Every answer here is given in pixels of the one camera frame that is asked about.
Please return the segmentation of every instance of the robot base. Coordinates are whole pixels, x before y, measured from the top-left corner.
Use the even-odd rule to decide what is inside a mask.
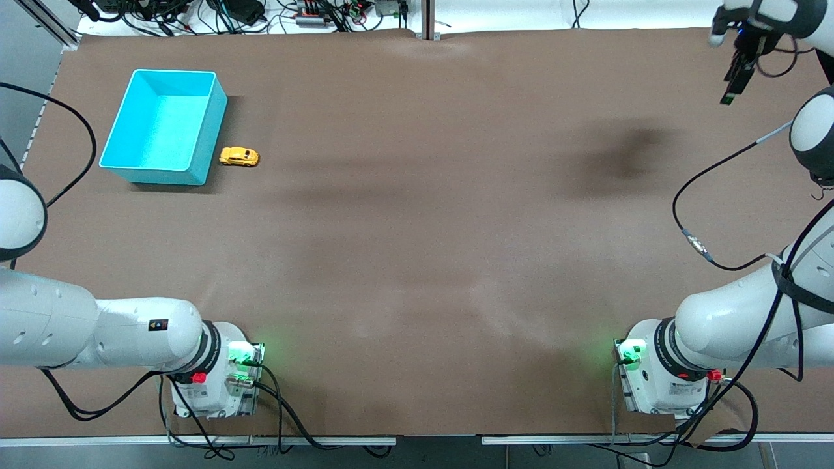
[[[258,388],[252,383],[260,379],[261,369],[245,366],[246,360],[264,362],[264,344],[250,344],[244,333],[228,322],[215,322],[220,333],[219,358],[214,368],[206,373],[205,382],[177,385],[197,416],[221,418],[254,414],[258,400]],[[172,389],[174,411],[178,416],[189,417],[191,412]]]
[[[625,407],[646,414],[673,414],[686,420],[703,402],[706,379],[685,381],[672,375],[658,358],[655,331],[660,320],[643,320],[629,332],[628,338],[615,342],[620,360],[639,357],[637,363],[623,365],[620,374]]]

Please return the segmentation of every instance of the brown table surface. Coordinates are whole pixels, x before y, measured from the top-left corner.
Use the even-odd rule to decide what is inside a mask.
[[[737,277],[686,245],[672,195],[826,85],[808,54],[721,106],[731,52],[704,30],[85,37],[53,95],[87,116],[99,148],[135,68],[206,69],[229,96],[218,146],[262,161],[215,164],[198,188],[95,166],[18,268],[232,321],[267,343],[314,434],[606,432],[612,340]],[[50,105],[25,170],[48,197],[88,145]],[[790,242],[818,192],[782,135],[695,184],[681,218],[736,264]],[[96,408],[142,373],[56,375]],[[2,436],[163,432],[150,384],[79,424],[37,371],[2,376]],[[744,381],[761,431],[834,431],[831,370]],[[731,403],[739,427],[744,405]],[[274,417],[212,430],[274,434]],[[632,417],[623,430],[669,423]]]

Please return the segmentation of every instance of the metal post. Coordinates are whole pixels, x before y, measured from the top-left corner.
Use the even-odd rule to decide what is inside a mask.
[[[58,16],[52,12],[41,0],[14,0],[20,8],[26,13],[29,13],[36,23],[41,25],[47,33],[51,34],[64,47],[69,49],[78,48],[78,37],[73,33],[73,30],[61,23]]]
[[[439,41],[440,33],[435,32],[435,0],[421,0],[423,27],[420,32],[420,39],[426,41]]]

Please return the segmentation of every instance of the robotic arm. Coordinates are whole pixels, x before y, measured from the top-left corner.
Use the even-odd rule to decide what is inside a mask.
[[[713,19],[710,44],[720,45],[729,28],[740,33],[725,78],[729,84],[724,104],[743,90],[755,61],[772,51],[782,34],[834,53],[834,2],[725,0]],[[834,87],[823,89],[800,108],[791,126],[790,145],[812,180],[834,185]],[[834,366],[832,227],[834,214],[828,212],[801,241],[791,266],[792,280],[781,274],[780,263],[774,260],[729,285],[689,296],[674,317],[635,325],[616,347],[620,359],[628,363],[623,386],[629,410],[674,414],[678,420],[692,415],[704,401],[707,374],[738,368],[747,360],[777,291],[782,292],[782,300],[751,366],[797,366],[794,301],[804,331],[804,366]]]
[[[2,165],[0,201],[0,261],[13,260],[43,237],[46,205],[32,183]],[[254,412],[263,344],[250,344],[229,323],[202,320],[189,301],[96,300],[80,286],[0,267],[0,324],[0,365],[144,366],[178,383],[180,416]]]

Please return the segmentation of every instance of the blue plastic bin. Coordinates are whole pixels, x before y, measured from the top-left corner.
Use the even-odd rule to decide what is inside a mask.
[[[135,70],[98,165],[132,183],[205,184],[228,101],[215,72]]]

